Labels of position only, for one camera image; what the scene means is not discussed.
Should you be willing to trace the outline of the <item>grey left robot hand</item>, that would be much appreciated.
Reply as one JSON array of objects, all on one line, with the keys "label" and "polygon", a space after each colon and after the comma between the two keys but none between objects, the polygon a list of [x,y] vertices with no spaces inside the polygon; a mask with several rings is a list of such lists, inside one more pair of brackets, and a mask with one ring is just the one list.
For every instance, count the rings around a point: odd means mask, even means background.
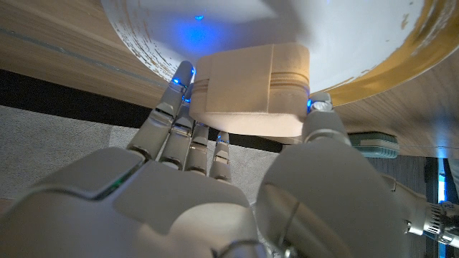
[{"label": "grey left robot hand", "polygon": [[395,196],[407,233],[426,235],[441,244],[458,248],[458,205],[449,201],[430,203],[427,197],[399,183],[393,177],[381,177]]}]

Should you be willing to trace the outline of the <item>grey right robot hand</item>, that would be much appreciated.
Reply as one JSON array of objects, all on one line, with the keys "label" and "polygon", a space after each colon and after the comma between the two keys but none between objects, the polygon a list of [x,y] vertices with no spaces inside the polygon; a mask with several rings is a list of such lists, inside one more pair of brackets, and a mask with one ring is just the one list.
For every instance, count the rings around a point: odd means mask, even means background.
[{"label": "grey right robot hand", "polygon": [[305,141],[274,160],[249,205],[214,173],[154,160],[194,68],[182,62],[139,145],[106,148],[33,186],[1,218],[3,257],[405,257],[406,223],[386,181],[351,146],[331,97],[303,106]]}]

